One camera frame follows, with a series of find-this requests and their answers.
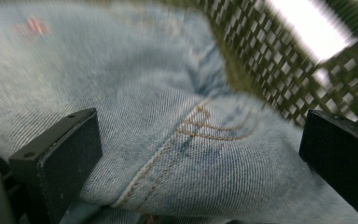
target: blue denim cloth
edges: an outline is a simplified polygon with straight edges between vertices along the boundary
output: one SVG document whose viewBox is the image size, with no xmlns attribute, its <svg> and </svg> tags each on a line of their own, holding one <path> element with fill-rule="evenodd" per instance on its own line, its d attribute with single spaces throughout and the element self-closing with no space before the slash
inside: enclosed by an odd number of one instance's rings
<svg viewBox="0 0 358 224">
<path fill-rule="evenodd" d="M 301 130 L 229 89 L 201 13 L 0 6 L 0 156 L 89 107 L 103 157 L 62 223 L 358 223 L 298 157 Z"/>
</svg>

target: denim fabric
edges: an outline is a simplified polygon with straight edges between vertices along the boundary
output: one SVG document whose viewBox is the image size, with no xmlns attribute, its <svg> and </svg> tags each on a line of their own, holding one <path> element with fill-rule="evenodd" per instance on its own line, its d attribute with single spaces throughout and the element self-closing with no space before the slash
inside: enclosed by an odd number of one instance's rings
<svg viewBox="0 0 358 224">
<path fill-rule="evenodd" d="M 298 157 L 301 130 L 229 90 L 199 12 L 0 6 L 0 156 L 89 107 L 103 157 L 62 223 L 358 223 Z"/>
</svg>

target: lattice pattern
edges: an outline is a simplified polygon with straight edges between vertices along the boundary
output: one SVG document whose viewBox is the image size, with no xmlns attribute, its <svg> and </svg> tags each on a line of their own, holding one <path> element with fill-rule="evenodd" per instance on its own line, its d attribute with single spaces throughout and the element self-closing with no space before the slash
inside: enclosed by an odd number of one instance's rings
<svg viewBox="0 0 358 224">
<path fill-rule="evenodd" d="M 315 64 L 262 0 L 198 0 L 241 57 L 260 95 L 282 116 L 303 125 L 308 109 L 358 120 L 358 43 Z M 321 82 L 325 75 L 330 80 Z"/>
</svg>

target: crumpled denim garment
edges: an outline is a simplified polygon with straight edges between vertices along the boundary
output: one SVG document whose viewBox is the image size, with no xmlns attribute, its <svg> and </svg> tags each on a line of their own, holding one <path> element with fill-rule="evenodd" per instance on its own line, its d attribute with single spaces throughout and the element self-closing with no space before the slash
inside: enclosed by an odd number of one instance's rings
<svg viewBox="0 0 358 224">
<path fill-rule="evenodd" d="M 301 130 L 230 91 L 201 13 L 0 6 L 0 156 L 89 107 L 103 157 L 62 223 L 358 223 L 299 158 Z"/>
</svg>

